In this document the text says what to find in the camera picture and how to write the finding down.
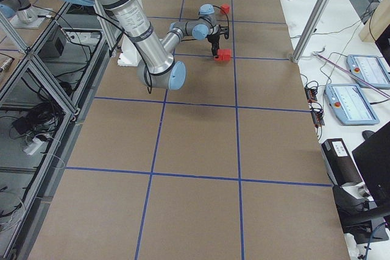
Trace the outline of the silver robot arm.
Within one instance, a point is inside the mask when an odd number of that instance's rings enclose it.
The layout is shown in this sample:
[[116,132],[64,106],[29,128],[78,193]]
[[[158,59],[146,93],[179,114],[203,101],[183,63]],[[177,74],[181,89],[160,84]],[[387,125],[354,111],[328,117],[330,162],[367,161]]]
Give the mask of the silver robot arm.
[[63,1],[84,6],[100,2],[105,10],[115,15],[122,31],[141,55],[137,74],[141,82],[149,88],[178,90],[183,86],[186,67],[183,62],[174,59],[172,52],[184,37],[207,39],[211,43],[213,55],[218,53],[220,36],[229,37],[229,28],[217,23],[211,4],[200,7],[199,17],[195,21],[172,23],[167,35],[159,39],[138,0]]

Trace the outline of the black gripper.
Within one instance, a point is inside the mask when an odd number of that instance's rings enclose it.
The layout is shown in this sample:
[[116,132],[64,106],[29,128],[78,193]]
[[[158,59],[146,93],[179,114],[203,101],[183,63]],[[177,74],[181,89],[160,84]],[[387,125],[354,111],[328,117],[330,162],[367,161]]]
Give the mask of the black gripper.
[[218,43],[220,40],[219,33],[208,35],[207,40],[209,43],[211,43],[211,52],[212,52],[213,56],[215,58],[218,57],[218,50],[219,50]]

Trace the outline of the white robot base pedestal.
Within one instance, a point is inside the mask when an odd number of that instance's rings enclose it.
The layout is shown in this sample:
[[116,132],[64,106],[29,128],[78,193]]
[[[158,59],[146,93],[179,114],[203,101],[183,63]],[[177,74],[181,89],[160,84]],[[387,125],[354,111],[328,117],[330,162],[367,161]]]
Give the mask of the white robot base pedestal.
[[137,67],[138,63],[138,51],[129,38],[124,35],[121,43],[121,53],[118,58],[118,65]]

